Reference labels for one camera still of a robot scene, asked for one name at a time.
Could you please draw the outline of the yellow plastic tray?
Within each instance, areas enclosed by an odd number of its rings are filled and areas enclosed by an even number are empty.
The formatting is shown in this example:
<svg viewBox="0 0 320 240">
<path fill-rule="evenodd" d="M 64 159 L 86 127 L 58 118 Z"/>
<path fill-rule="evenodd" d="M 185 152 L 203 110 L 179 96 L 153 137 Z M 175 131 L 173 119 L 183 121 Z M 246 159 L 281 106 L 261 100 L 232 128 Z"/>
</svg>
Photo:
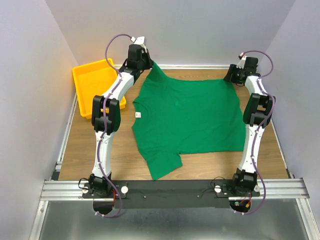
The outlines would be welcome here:
<svg viewBox="0 0 320 240">
<path fill-rule="evenodd" d="M 114 65 L 111 58 L 76 66 L 72 69 L 80 115 L 92 118 L 93 98 L 105 93 L 117 78 L 116 71 L 108 63 Z"/>
</svg>

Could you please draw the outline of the green t shirt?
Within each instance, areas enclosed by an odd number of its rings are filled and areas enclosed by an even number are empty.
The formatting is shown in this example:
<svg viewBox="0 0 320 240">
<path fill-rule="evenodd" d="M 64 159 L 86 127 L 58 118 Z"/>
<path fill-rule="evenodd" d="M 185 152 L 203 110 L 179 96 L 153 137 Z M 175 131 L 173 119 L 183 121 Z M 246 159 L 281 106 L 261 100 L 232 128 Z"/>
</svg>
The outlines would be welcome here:
<svg viewBox="0 0 320 240">
<path fill-rule="evenodd" d="M 133 106 L 132 130 L 153 180 L 181 167 L 182 155 L 244 149 L 243 113 L 230 82 L 175 79 L 154 64 Z"/>
</svg>

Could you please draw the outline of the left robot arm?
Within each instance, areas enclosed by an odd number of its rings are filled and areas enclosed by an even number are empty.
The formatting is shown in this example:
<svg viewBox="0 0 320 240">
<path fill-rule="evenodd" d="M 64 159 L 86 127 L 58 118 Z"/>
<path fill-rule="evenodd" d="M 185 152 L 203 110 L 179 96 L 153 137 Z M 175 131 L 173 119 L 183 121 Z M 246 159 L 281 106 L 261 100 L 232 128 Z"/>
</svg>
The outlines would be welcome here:
<svg viewBox="0 0 320 240">
<path fill-rule="evenodd" d="M 128 47 L 128 56 L 119 69 L 116 80 L 92 101 L 91 124 L 96 137 L 95 162 L 88 184 L 90 190 L 104 198 L 110 194 L 112 143 L 121 124 L 120 100 L 135 84 L 141 73 L 153 67 L 148 49 L 143 43 L 133 43 Z"/>
</svg>

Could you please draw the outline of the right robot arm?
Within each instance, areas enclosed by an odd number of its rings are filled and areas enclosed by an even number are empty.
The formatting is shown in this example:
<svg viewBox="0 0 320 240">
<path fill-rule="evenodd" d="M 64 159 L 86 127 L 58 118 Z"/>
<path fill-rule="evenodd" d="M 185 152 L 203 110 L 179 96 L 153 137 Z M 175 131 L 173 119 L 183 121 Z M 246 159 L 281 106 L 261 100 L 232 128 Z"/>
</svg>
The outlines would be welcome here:
<svg viewBox="0 0 320 240">
<path fill-rule="evenodd" d="M 230 191 L 244 196 L 255 190 L 258 171 L 258 155 L 262 136 L 270 123 L 275 97 L 268 94 L 257 73 L 258 59 L 241 53 L 238 64 L 231 64 L 224 81 L 247 88 L 250 97 L 243 113 L 245 142 L 240 164 L 230 183 Z"/>
</svg>

